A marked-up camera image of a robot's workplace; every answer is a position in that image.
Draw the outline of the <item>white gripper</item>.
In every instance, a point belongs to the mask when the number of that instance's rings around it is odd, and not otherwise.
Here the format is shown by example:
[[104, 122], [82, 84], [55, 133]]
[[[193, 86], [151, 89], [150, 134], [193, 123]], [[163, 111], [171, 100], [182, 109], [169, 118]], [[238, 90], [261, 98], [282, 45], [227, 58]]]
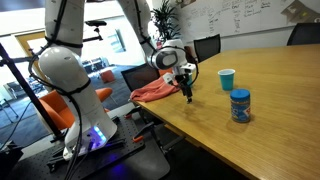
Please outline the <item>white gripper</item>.
[[195, 64], [186, 63], [185, 65], [175, 66], [172, 73], [165, 73], [162, 78], [167, 84], [179, 84], [183, 96], [185, 96], [186, 98], [192, 98], [192, 90], [187, 85], [187, 82], [189, 81], [189, 75], [192, 74], [195, 70]]

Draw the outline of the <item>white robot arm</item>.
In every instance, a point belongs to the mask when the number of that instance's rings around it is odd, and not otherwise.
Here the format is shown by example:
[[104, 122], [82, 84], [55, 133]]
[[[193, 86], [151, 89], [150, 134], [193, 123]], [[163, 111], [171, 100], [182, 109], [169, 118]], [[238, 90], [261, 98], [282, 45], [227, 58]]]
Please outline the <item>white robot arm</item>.
[[[146, 0], [116, 1], [139, 40], [147, 64], [158, 70], [171, 69], [163, 76], [164, 81], [185, 88], [196, 66], [186, 60], [182, 41], [168, 40], [156, 48], [148, 33], [151, 12]], [[84, 5], [85, 0], [45, 0], [48, 47], [39, 57], [39, 67], [75, 117], [64, 140], [65, 160], [104, 147], [117, 131], [80, 62]]]

